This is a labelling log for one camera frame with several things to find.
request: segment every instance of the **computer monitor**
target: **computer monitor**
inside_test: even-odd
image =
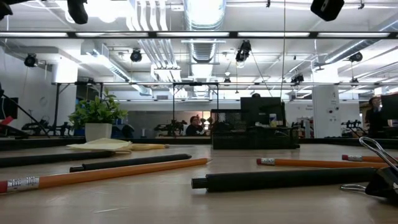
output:
[[[382,95],[381,104],[384,119],[398,119],[398,94]]]
[[[18,103],[18,98],[11,98]],[[11,116],[14,119],[18,118],[18,107],[11,100],[0,98],[0,119],[6,119]]]
[[[269,115],[276,114],[277,120],[285,119],[284,106],[279,97],[242,97],[241,98],[242,119],[248,125],[256,122],[269,124]]]

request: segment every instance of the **white pillar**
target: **white pillar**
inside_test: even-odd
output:
[[[78,65],[69,59],[62,59],[59,63],[53,65],[52,75],[55,83],[74,83],[77,81]],[[58,119],[57,126],[64,122],[69,122],[68,116],[75,111],[76,105],[76,86],[69,85],[64,89],[59,96],[58,101]],[[55,100],[52,102],[53,114],[55,114]]]
[[[315,138],[340,137],[341,119],[338,86],[320,85],[312,89]]]

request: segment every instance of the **binder clip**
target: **binder clip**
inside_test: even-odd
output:
[[[389,165],[389,167],[378,169],[366,187],[357,184],[344,184],[340,187],[340,189],[348,192],[362,192],[366,193],[367,195],[398,200],[398,160],[388,154],[374,139],[361,137],[359,142],[364,147],[376,153]],[[373,143],[377,148],[370,146],[366,142]]]

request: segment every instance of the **green plant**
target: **green plant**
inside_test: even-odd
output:
[[[75,129],[84,127],[86,123],[109,123],[115,119],[123,119],[127,115],[126,110],[119,109],[119,103],[114,101],[116,96],[110,95],[105,89],[104,98],[98,96],[95,100],[81,100],[76,105],[76,111],[69,116]]]

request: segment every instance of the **white pot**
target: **white pot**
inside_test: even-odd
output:
[[[85,136],[86,142],[100,138],[111,138],[112,124],[86,123]]]

